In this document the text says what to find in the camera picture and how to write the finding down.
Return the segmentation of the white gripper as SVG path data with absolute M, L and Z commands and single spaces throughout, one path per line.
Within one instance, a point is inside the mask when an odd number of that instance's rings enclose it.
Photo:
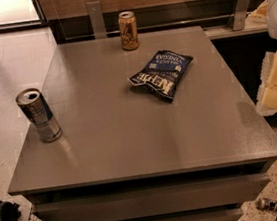
M 267 23 L 269 36 L 277 39 L 277 0 L 264 0 L 245 22 L 247 26 Z M 267 51 L 262 62 L 256 112 L 260 116 L 270 116 L 277 113 L 277 50 Z

